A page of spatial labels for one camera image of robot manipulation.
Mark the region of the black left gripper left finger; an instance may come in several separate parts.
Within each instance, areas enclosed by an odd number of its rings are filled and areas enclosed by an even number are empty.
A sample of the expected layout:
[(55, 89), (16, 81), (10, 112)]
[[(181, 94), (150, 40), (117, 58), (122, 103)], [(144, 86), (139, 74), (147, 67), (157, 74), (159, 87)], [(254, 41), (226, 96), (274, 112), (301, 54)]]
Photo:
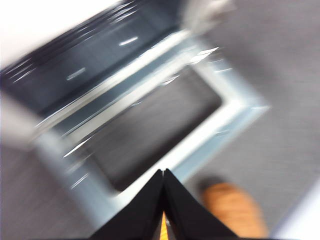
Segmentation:
[(163, 172), (157, 170), (137, 195), (92, 238), (152, 238), (162, 214)]

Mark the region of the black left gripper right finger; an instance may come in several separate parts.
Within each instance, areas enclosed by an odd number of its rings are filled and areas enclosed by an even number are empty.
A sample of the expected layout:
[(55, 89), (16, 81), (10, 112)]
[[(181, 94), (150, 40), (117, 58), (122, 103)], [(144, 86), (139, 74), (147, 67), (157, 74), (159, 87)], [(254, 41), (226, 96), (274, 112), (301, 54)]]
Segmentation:
[(176, 238), (238, 237), (198, 203), (169, 169), (164, 171), (164, 212)]

